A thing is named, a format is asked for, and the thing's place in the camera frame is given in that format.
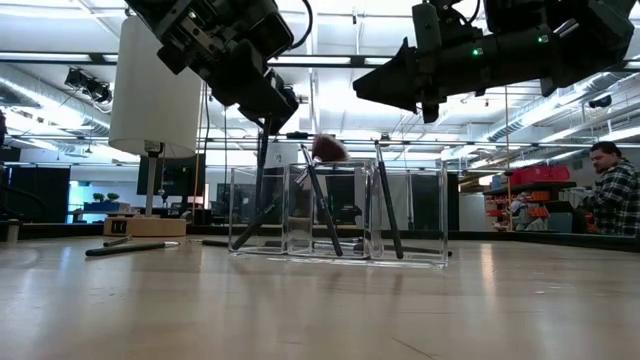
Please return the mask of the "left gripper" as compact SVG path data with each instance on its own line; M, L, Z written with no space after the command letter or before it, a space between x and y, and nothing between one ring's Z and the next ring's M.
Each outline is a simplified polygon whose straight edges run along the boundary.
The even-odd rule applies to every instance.
M218 102L239 103L239 112L268 135L277 135L298 110L293 88L273 69L260 79L262 55L211 6L171 4L149 18L149 28L161 42L157 57L172 73L191 70Z

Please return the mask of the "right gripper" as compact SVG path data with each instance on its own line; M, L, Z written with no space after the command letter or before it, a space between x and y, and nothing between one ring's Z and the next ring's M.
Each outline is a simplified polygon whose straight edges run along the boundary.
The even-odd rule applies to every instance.
M439 105L451 95L484 93L490 68L497 59L498 41L485 35L454 8L452 1L424 1L412 7L417 42L416 76L421 112L426 123L439 118ZM415 48L407 39L387 62L353 82L360 99L416 112L412 93Z

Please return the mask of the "black silver-ferruled makeup brush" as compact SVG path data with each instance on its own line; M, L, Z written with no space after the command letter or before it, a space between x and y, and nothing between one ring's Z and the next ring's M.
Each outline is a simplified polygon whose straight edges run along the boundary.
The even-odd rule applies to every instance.
M394 250L395 250L396 258L399 260L402 260L404 258L404 249L402 246L402 241L400 238L400 233L399 233L399 229L398 229L398 225L397 225L397 221L394 213L393 201L391 197L391 192L390 192L390 187L389 187L389 182L388 182L388 177L386 172L386 166L384 163L380 142L378 140L375 140L374 146L376 150L376 158L378 162L381 188L382 188L383 197L386 205L388 222L390 226Z
M262 185L264 166L266 163L267 149L269 143L269 132L271 130L272 119L265 118L261 132L258 136L258 153L257 153L257 168L256 168L256 188L255 188L255 204L256 213L259 214L262 210Z

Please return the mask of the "fluffy reddish-brown makeup brush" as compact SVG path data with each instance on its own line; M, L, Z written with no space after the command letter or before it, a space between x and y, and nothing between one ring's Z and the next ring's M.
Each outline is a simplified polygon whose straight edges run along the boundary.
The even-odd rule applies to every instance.
M349 153L344 145L333 136L321 134L314 137L311 159L318 158L323 161L345 161L349 159ZM254 221L231 244L232 250L239 250L268 220L271 214L282 206L283 194L280 193L272 202L261 208Z

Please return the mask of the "black printed-handle makeup brush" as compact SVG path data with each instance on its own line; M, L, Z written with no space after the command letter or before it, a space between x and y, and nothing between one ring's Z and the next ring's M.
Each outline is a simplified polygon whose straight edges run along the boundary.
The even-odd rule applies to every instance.
M302 154L304 156L304 160L306 162L307 165L307 174L308 177L310 179L310 183L311 183L311 188L313 190L314 196L315 196L315 200L316 200L316 205L319 208L320 212L324 215L325 218L325 224L326 224L326 228L327 228L327 233L329 235L329 238L331 239L335 254L337 257L342 257L343 256L343 250L342 247L340 245L340 241L339 238L337 236L337 232L336 232L336 228L333 224L333 220L332 220L332 213L327 205L326 199L324 197L322 188L320 186L320 182L316 173L316 163L314 162L314 160L312 159L308 148L305 145L301 145L300 146Z

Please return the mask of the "thin-tipped black makeup brush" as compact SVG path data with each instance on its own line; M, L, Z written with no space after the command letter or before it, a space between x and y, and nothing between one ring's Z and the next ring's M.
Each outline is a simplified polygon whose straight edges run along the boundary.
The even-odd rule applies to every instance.
M114 246L114 247L89 249L85 252L85 255L87 257L111 256L111 255L122 254L122 253L141 252L141 251L147 251L147 250L177 247L179 245L180 245L179 242L171 242L171 241L129 244L129 245Z

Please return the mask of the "white-shade wooden-base table lamp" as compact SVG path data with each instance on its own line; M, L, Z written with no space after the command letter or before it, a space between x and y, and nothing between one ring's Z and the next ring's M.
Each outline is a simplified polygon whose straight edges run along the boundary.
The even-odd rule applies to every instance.
M160 41L142 20L124 20L116 68L108 144L148 161L143 215L108 217L106 236L170 238L186 235L184 219L152 215L156 165L196 154L201 80L173 74L156 56Z

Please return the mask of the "black ceiling spotlights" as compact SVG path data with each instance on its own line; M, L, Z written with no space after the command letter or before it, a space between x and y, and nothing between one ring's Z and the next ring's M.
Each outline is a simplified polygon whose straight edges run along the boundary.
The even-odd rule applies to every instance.
M82 92L98 104L109 104L113 99L113 93L108 82L91 77L79 68L68 70L64 84L74 91Z

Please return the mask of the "red storage bin shelf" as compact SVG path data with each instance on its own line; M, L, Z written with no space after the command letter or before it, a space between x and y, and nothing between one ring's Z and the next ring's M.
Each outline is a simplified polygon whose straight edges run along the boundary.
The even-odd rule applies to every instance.
M592 229L591 215L578 209L579 189L565 166L529 166L494 176L484 201L492 227L500 232L582 234Z

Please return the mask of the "clear bag of black parts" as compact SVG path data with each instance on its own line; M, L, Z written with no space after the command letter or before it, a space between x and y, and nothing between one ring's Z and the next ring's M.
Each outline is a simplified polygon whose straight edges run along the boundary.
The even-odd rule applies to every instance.
M396 258L378 162L352 160L316 163L316 173L343 250L337 257L327 233L324 215L316 205L306 164L264 169L262 208L280 193L282 206L239 249L231 244L256 218L256 168L235 168L230 174L228 250L236 256L263 256L300 263L328 263L399 268L443 268L452 253L448 248L446 182L441 172L430 175L436 187L435 230L410 242L409 226L401 216L412 199L408 173L387 177L394 213L404 249Z

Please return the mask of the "black room divider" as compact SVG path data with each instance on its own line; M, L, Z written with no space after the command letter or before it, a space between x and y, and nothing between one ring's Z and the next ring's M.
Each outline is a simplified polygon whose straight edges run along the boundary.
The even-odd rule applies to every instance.
M14 167L8 180L9 187L19 193L9 193L7 205L21 219L36 223L66 222L69 168Z

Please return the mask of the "person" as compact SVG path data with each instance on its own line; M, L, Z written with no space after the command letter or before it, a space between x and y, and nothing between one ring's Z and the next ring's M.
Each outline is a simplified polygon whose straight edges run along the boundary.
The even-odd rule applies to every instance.
M639 237L640 170L614 142L594 144L589 155L600 178L580 206L592 213L599 233Z

